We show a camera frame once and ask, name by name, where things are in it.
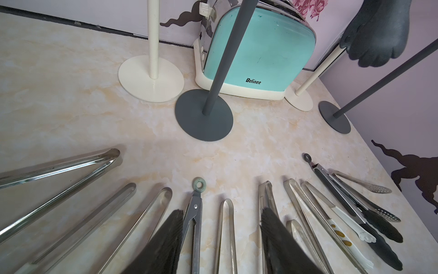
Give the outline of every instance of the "wall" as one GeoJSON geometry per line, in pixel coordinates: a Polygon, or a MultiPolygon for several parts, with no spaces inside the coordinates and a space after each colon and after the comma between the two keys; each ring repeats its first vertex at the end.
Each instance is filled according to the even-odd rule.
{"type": "MultiPolygon", "coordinates": [[[[181,13],[196,11],[196,0],[161,0],[160,21],[177,19],[181,13]]],[[[360,8],[362,0],[294,0],[295,3],[316,5],[306,13],[306,20],[317,36],[314,54],[306,65],[314,69],[360,8]]],[[[25,11],[76,20],[93,25],[148,36],[147,0],[0,0],[0,5],[25,11]]],[[[199,36],[201,23],[160,27],[160,39],[192,45],[199,36]]]]}
{"type": "MultiPolygon", "coordinates": [[[[436,10],[436,0],[412,1],[408,44],[398,59],[390,60],[380,68],[360,68],[357,61],[350,60],[345,54],[330,67],[321,76],[321,80],[338,104],[344,106],[438,38],[436,10]]],[[[347,113],[389,174],[404,166],[394,158],[384,155],[371,140],[403,155],[438,157],[437,63],[438,52],[434,52],[347,113]]],[[[424,163],[419,163],[415,168],[424,169],[424,166],[424,163]]],[[[431,168],[436,173],[438,165],[435,164],[429,170],[431,168]]],[[[422,197],[422,192],[415,185],[415,181],[418,182],[420,178],[415,176],[412,179],[402,179],[402,193],[435,239],[438,239],[435,206],[422,197]]],[[[438,177],[435,175],[435,178],[429,179],[428,185],[433,187],[437,183],[438,177]]]]}

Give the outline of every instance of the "belinee logo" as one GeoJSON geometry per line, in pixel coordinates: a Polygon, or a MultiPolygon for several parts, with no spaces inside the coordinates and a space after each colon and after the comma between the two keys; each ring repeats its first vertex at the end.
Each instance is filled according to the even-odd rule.
{"type": "Polygon", "coordinates": [[[247,82],[249,82],[249,83],[254,83],[254,84],[260,84],[261,83],[261,81],[256,81],[255,79],[249,79],[249,78],[247,78],[247,80],[246,80],[247,82]]]}

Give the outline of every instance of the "pink floral pattern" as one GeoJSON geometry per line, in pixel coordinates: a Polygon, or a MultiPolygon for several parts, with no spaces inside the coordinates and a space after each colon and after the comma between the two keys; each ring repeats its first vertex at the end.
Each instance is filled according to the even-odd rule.
{"type": "Polygon", "coordinates": [[[318,17],[319,14],[327,6],[329,0],[292,0],[293,5],[297,11],[306,18],[307,12],[310,11],[310,18],[318,17]]]}

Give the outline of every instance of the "wall decal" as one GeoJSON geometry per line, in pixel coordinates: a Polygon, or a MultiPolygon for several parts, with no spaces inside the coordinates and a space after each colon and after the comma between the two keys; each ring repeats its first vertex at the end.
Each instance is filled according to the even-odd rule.
{"type": "Polygon", "coordinates": [[[204,17],[199,14],[199,3],[206,3],[207,0],[196,1],[191,11],[185,11],[180,14],[178,19],[169,19],[166,23],[160,23],[163,27],[170,27],[170,25],[175,24],[177,26],[184,26],[188,22],[200,22],[204,17]]]}
{"type": "Polygon", "coordinates": [[[292,0],[292,4],[304,18],[306,18],[307,12],[311,11],[310,18],[318,17],[316,21],[319,20],[319,14],[328,2],[329,0],[292,0]]]}
{"type": "Polygon", "coordinates": [[[436,207],[434,212],[438,214],[438,202],[434,200],[434,192],[437,190],[438,185],[438,157],[420,158],[413,154],[402,155],[395,149],[387,149],[383,145],[377,144],[374,140],[371,140],[371,142],[380,147],[385,155],[396,159],[405,166],[391,172],[391,178],[400,191],[402,189],[399,184],[402,178],[414,179],[419,176],[420,178],[415,181],[415,184],[422,191],[424,199],[436,207]]]}

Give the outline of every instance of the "stainless steel tongs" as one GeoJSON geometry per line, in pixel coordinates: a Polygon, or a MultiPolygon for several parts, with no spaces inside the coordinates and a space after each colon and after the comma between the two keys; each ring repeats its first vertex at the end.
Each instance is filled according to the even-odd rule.
{"type": "Polygon", "coordinates": [[[221,250],[221,240],[222,240],[222,221],[223,221],[223,206],[225,203],[228,204],[230,212],[230,246],[231,246],[231,273],[237,274],[237,255],[236,255],[236,237],[234,235],[234,205],[230,199],[225,199],[220,205],[219,209],[219,225],[218,225],[218,236],[217,236],[217,246],[216,246],[216,264],[214,269],[214,274],[219,273],[219,261],[220,261],[220,250],[221,250]]]}
{"type": "Polygon", "coordinates": [[[190,221],[194,222],[193,228],[193,244],[192,244],[192,257],[191,257],[191,273],[199,274],[199,258],[201,251],[201,225],[202,225],[202,199],[201,193],[207,188],[207,184],[202,178],[195,178],[193,181],[193,196],[190,198],[190,202],[186,209],[186,215],[184,216],[183,223],[183,239],[181,241],[181,247],[186,238],[187,230],[189,228],[190,221]]]}
{"type": "Polygon", "coordinates": [[[92,173],[88,174],[78,182],[61,191],[53,198],[44,202],[42,205],[38,206],[26,215],[20,217],[7,227],[0,229],[0,245],[37,219],[39,219],[41,216],[43,216],[53,208],[57,207],[59,204],[67,200],[70,196],[79,192],[81,189],[91,184],[97,178],[104,175],[108,170],[121,164],[121,161],[119,161],[118,163],[116,162],[116,160],[119,158],[119,155],[120,151],[113,148],[97,156],[74,160],[68,163],[31,171],[17,176],[0,178],[0,189],[3,189],[14,185],[20,185],[38,179],[46,178],[56,174],[61,174],[81,167],[87,167],[101,162],[105,162],[102,166],[98,167],[92,173]]]}
{"type": "MultiPolygon", "coordinates": [[[[260,221],[261,214],[263,213],[263,209],[270,208],[274,212],[274,214],[278,217],[277,206],[275,205],[274,195],[272,193],[272,184],[270,181],[266,181],[258,186],[258,196],[259,196],[259,206],[260,206],[260,221]]],[[[268,269],[266,266],[265,253],[262,252],[262,264],[263,274],[268,273],[268,269]]]]}
{"type": "Polygon", "coordinates": [[[32,262],[25,263],[15,274],[49,273],[127,202],[134,195],[136,187],[135,183],[127,184],[32,262]]]}

